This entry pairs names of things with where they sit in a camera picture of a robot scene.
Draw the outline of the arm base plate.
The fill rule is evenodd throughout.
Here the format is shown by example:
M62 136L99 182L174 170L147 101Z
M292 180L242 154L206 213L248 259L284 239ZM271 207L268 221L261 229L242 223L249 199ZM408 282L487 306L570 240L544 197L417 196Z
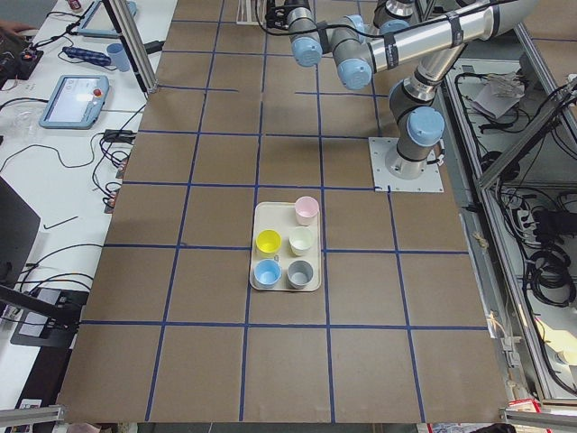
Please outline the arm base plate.
M397 137L368 139L374 189L381 192L442 193L440 166L443 141L430 148L427 159L419 162L404 160L397 149Z

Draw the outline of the person's hand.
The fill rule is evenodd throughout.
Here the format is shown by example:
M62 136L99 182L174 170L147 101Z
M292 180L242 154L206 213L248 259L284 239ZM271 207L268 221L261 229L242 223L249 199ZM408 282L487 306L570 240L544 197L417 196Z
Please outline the person's hand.
M20 23L15 21L1 20L0 27L4 32L20 35L26 31L37 31L37 28L27 23Z

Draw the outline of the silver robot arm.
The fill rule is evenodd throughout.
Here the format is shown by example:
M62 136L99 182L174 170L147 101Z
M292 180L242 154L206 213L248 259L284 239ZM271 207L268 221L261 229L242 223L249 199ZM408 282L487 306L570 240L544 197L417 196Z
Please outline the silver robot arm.
M443 117L432 102L449 69L470 41L490 40L513 29L536 7L534 1L472 1L436 18L409 24L411 1L380 1L371 26L358 15L319 22L307 1L267 2L262 29L288 36L298 65L317 65L333 57L337 75L349 90L368 86L374 75L415 61L414 72L389 93L389 109L399 129L385 157L387 171L416 180L444 133Z

